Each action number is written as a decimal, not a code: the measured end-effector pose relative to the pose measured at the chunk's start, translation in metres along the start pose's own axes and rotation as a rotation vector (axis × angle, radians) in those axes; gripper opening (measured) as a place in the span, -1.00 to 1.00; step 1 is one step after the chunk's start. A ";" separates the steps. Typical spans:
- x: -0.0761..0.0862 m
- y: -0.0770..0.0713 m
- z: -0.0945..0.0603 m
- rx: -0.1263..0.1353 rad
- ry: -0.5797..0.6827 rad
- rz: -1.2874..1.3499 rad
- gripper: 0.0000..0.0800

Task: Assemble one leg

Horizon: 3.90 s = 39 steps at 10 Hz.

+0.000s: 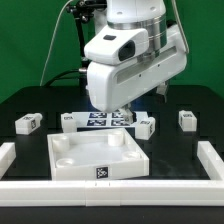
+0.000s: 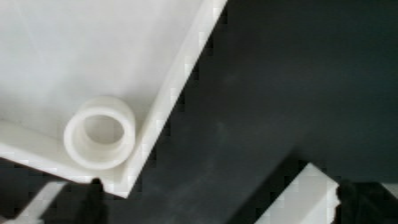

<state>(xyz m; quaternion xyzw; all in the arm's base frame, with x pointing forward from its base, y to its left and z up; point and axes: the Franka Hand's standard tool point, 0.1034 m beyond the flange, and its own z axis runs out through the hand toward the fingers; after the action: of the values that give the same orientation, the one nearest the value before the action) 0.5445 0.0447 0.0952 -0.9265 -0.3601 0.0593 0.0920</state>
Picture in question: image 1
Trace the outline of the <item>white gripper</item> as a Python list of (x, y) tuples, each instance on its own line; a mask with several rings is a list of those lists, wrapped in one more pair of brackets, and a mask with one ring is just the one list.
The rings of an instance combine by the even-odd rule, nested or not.
[(159, 102), (167, 101), (168, 84), (163, 83), (182, 72), (187, 57), (184, 49), (173, 46), (149, 62), (136, 59), (119, 66), (91, 62), (87, 82), (92, 105), (102, 112), (120, 109), (126, 123), (133, 123), (133, 113), (124, 105), (157, 87)]

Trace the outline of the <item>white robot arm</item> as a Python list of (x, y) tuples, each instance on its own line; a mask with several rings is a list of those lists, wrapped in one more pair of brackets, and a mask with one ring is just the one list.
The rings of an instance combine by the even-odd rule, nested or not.
[(134, 122), (130, 103), (182, 72), (189, 48), (163, 0), (106, 0), (106, 25), (84, 47), (93, 107)]

